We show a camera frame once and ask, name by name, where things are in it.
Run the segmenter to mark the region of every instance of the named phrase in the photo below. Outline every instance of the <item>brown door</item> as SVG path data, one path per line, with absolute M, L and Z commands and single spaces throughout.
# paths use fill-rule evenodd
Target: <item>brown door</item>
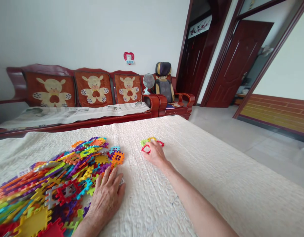
M 241 20 L 206 107 L 227 108 L 252 67 L 273 23 Z
M 181 87 L 179 92 L 191 93 L 196 78 L 199 62 L 202 56 L 208 31 L 192 37 L 187 42 L 186 61 L 180 77 Z

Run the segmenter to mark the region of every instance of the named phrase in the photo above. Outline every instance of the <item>bed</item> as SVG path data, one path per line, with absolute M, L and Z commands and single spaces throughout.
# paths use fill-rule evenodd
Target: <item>bed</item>
M 152 136 L 240 236 L 304 236 L 303 188 L 178 115 L 0 140 L 0 184 L 94 136 L 126 156 L 125 198 L 100 236 L 196 236 L 170 183 L 140 154 L 140 141 Z

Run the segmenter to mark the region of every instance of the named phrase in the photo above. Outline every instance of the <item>red wooden bench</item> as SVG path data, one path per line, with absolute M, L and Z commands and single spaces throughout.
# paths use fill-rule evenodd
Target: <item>red wooden bench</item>
M 126 75 L 133 75 L 137 74 L 132 71 L 114 71 L 114 72 L 107 72 L 102 69 L 90 69 L 90 68 L 80 68 L 77 70 L 70 70 L 68 68 L 54 65 L 54 66 L 47 66 L 41 64 L 33 64 L 25 67 L 8 67 L 7 74 L 11 79 L 11 82 L 15 89 L 15 96 L 10 100 L 3 100 L 0 101 L 0 104 L 5 103 L 15 103 L 15 102 L 26 102 L 27 103 L 27 86 L 26 80 L 24 77 L 25 72 L 38 72 L 44 73 L 49 75 L 61 75 L 61 76 L 74 76 L 75 71 L 87 71 L 87 72 L 104 72 L 110 75 L 110 78 L 114 78 L 115 74 L 126 74 Z M 140 75 L 141 79 L 141 87 L 144 89 L 143 86 L 143 76 Z M 173 89 L 175 95 L 178 96 L 179 101 L 182 101 L 183 96 L 187 99 L 187 106 L 175 108 L 172 110 L 165 110 L 167 105 L 166 97 L 163 95 L 143 95 L 142 101 L 147 103 L 147 105 L 151 108 L 150 110 L 137 113 L 137 114 L 130 114 L 124 116 L 114 116 L 114 117 L 102 117 L 97 119 L 89 119 L 85 121 L 77 121 L 70 124 L 59 124 L 59 125 L 50 125 L 46 127 L 31 127 L 24 130 L 11 130 L 6 131 L 6 129 L 0 129 L 0 138 L 6 137 L 22 137 L 29 131 L 39 131 L 39 132 L 63 132 L 69 131 L 79 128 L 89 128 L 89 127 L 96 127 L 106 124 L 113 124 L 113 123 L 122 123 L 122 122 L 129 122 L 141 119 L 149 119 L 155 118 L 159 116 L 165 115 L 181 115 L 182 117 L 186 118 L 187 120 L 190 117 L 190 113 L 192 110 L 192 105 L 195 102 L 195 97 L 191 94 L 187 93 L 177 93 L 176 92 L 176 77 L 171 78 L 171 82 L 173 85 Z M 113 94 L 115 98 L 117 97 L 116 87 L 113 85 L 112 88 Z

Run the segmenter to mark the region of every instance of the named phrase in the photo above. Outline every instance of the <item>newspaper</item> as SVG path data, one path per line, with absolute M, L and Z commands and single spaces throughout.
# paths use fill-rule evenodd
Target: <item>newspaper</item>
M 144 102 L 107 105 L 100 108 L 89 107 L 30 107 L 13 120 L 0 124 L 0 128 L 35 127 L 59 123 L 73 123 L 101 117 L 123 116 L 142 113 L 150 108 Z

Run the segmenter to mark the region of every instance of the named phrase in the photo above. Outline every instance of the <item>pile of plastic toys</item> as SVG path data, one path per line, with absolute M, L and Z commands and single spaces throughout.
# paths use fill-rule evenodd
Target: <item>pile of plastic toys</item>
M 72 151 L 37 162 L 3 183 L 0 237 L 71 236 L 89 209 L 83 197 L 93 195 L 96 179 L 109 166 L 123 163 L 120 147 L 108 144 L 100 137 L 78 141 Z

